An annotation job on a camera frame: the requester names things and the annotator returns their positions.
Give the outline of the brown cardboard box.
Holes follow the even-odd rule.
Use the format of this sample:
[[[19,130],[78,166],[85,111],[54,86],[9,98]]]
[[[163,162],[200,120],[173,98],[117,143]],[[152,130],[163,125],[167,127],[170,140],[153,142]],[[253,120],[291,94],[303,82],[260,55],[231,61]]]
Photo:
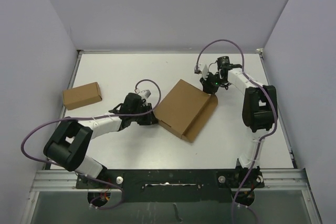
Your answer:
[[[207,94],[181,79],[154,109],[154,115],[161,127],[193,143],[217,105],[216,95]]]

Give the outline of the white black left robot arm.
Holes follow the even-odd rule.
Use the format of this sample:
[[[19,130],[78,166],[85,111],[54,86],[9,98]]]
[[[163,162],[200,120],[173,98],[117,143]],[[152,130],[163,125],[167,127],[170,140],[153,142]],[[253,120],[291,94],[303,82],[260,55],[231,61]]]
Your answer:
[[[152,104],[147,102],[149,90],[129,93],[124,102],[110,110],[110,115],[90,120],[60,122],[44,147],[43,153],[67,171],[88,175],[88,182],[95,188],[107,181],[106,168],[86,155],[91,140],[111,132],[120,132],[132,122],[141,126],[158,123]]]

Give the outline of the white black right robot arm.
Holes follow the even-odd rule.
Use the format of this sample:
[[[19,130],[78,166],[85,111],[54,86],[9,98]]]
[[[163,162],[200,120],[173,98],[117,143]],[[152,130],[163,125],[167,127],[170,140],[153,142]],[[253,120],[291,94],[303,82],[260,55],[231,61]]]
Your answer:
[[[217,58],[217,72],[210,72],[209,66],[195,67],[195,73],[201,74],[200,83],[207,94],[215,94],[219,88],[234,86],[244,96],[242,119],[249,140],[243,145],[243,152],[237,165],[242,167],[233,174],[234,182],[244,187],[252,181],[249,169],[259,166],[260,154],[270,132],[276,130],[278,120],[277,92],[274,86],[264,85],[243,71],[240,64],[230,62],[228,56]]]

